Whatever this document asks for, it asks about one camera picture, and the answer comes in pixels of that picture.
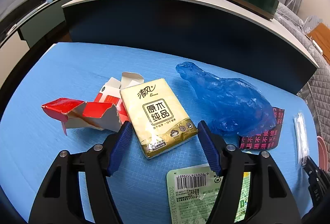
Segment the clear plastic wrapper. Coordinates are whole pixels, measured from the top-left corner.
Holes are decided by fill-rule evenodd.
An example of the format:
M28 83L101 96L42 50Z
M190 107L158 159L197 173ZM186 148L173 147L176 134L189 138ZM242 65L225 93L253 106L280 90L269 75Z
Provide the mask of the clear plastic wrapper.
M296 134L296 146L298 154L298 164L302 167L306 166L307 158L309 156L308 136L306 131L305 118L301 111L299 111L293 118L295 134Z

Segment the gold tissue pack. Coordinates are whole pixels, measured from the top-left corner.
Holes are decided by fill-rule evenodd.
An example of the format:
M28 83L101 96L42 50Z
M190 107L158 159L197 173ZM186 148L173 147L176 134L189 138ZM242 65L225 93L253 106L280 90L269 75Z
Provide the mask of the gold tissue pack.
M163 78L127 87L120 95L148 159L182 145L198 132Z

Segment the pink trash bin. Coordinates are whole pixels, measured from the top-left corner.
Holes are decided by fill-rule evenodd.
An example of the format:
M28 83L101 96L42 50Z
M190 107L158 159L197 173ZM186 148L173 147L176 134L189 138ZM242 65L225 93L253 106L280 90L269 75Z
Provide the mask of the pink trash bin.
M328 171L327 147L321 136L317 136L319 167Z

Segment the torn red white carton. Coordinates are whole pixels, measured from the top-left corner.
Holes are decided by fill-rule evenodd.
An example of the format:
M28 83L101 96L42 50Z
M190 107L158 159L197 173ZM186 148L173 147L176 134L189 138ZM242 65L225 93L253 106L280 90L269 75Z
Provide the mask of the torn red white carton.
M138 73L123 72L121 80L111 77L100 89L93 102L59 98L41 106L51 118L61 122L63 131L88 127L117 132L129 116L120 90L144 83Z

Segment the blue plastic bag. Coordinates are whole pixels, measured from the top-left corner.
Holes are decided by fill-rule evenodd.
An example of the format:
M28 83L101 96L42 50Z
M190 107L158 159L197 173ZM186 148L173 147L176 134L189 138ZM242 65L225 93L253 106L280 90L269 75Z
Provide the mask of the blue plastic bag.
M193 62L176 65L176 71L213 114L210 129L214 133L251 137L276 126L271 103L242 78L218 77Z

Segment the green snack wrapper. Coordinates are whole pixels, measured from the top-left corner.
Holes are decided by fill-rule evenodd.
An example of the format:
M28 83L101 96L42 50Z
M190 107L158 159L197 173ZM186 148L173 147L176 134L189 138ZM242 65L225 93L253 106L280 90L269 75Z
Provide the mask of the green snack wrapper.
M206 223L222 184L208 164L167 173L172 223Z

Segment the pink black patterned wrapper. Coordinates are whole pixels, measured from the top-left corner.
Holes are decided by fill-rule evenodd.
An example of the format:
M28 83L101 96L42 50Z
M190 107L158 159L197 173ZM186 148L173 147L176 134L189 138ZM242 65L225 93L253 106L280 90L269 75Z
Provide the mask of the pink black patterned wrapper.
M239 148L241 150L271 150L278 146L285 110L273 107L273 112L276 118L276 126L252 137L240 137Z

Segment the white dark coffee table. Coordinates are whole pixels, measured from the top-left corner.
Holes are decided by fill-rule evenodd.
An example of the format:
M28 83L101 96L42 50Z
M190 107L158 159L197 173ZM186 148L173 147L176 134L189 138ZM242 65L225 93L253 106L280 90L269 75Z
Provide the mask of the white dark coffee table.
M277 20L227 0L72 0L74 42L121 45L212 64L296 94L318 64Z

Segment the white power adapter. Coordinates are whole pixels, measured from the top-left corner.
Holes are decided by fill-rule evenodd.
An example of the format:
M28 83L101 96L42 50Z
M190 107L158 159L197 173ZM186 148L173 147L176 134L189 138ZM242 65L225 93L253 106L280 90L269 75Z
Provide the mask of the white power adapter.
M320 54L322 55L323 50L321 49L321 47L317 44L317 42L315 40L313 40L313 45L320 52Z

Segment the orange cushion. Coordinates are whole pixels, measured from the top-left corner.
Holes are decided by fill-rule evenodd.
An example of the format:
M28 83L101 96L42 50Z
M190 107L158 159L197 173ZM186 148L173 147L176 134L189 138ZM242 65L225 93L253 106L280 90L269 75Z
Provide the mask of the orange cushion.
M325 24L318 24L310 33L308 37L316 41L323 51L324 59L330 64L330 29Z

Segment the dark tv cabinet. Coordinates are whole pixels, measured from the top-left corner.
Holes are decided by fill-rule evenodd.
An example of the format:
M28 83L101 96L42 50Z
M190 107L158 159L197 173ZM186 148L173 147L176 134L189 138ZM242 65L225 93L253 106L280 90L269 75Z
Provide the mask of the dark tv cabinet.
M1 84L43 37L62 27L62 5L72 0L27 0L1 20Z

